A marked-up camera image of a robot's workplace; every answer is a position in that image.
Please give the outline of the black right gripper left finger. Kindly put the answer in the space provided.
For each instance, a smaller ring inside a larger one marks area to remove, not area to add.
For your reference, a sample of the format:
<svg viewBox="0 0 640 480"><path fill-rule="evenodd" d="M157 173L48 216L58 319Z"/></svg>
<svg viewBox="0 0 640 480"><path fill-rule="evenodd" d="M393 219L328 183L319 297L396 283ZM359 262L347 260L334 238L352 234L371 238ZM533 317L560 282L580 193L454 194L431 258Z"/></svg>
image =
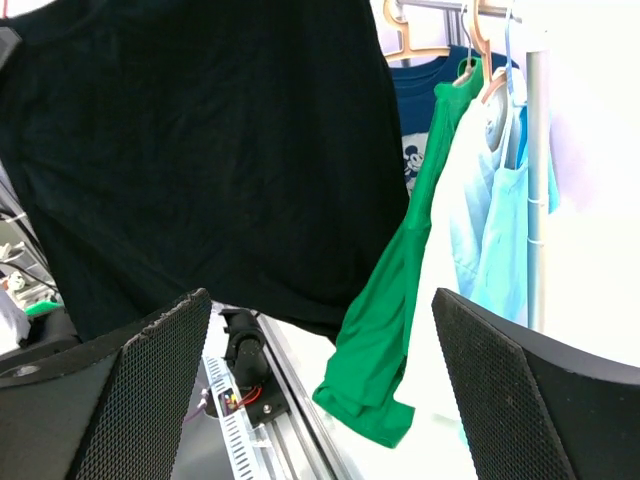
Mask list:
<svg viewBox="0 0 640 480"><path fill-rule="evenodd" d="M168 479L212 302L144 319L1 374L4 479Z"/></svg>

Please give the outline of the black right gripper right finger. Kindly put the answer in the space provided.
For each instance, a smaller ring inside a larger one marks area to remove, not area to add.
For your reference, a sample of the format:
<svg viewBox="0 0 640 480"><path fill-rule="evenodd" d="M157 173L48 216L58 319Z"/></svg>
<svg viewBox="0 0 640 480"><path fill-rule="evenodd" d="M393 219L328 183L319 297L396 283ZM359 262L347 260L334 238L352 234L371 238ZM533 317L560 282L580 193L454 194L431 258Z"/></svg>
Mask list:
<svg viewBox="0 0 640 480"><path fill-rule="evenodd" d="M445 288L432 311L478 478L638 479L638 368Z"/></svg>

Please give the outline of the light blue t shirt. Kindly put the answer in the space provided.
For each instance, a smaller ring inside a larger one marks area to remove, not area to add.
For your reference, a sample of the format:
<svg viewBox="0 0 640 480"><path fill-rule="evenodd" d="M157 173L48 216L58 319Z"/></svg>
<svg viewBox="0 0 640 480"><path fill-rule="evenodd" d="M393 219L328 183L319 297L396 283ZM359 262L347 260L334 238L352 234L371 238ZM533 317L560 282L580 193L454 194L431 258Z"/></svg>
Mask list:
<svg viewBox="0 0 640 480"><path fill-rule="evenodd" d="M481 255L470 299L521 326L527 325L528 248L527 108L513 109L509 140L493 173Z"/></svg>

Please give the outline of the light blue wire hanger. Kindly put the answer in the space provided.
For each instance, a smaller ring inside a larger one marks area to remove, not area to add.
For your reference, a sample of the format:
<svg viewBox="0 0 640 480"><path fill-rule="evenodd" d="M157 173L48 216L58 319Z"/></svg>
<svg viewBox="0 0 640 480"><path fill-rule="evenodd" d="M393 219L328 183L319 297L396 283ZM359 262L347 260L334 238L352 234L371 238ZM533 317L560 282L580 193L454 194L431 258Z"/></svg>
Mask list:
<svg viewBox="0 0 640 480"><path fill-rule="evenodd" d="M505 37L505 56L507 60L507 63L505 66L505 73L506 73L507 92L508 92L509 99L512 102L512 105L514 107L523 107L526 105L526 101L519 96L519 91L517 91L514 88L514 75L513 75L514 68L513 68L513 59L511 54L510 31L511 31L511 22L515 19L515 16L513 15L513 9L514 9L515 3L516 3L515 0L511 0L505 9L504 37Z"/></svg>

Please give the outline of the black t shirt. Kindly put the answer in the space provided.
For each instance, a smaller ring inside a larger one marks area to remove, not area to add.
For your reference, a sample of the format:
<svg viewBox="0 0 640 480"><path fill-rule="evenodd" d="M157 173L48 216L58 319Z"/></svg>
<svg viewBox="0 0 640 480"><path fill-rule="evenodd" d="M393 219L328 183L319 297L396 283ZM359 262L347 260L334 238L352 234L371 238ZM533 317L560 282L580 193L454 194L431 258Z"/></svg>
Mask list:
<svg viewBox="0 0 640 480"><path fill-rule="evenodd" d="M197 288L339 332L408 204L368 2L56 1L1 26L1 161L81 339Z"/></svg>

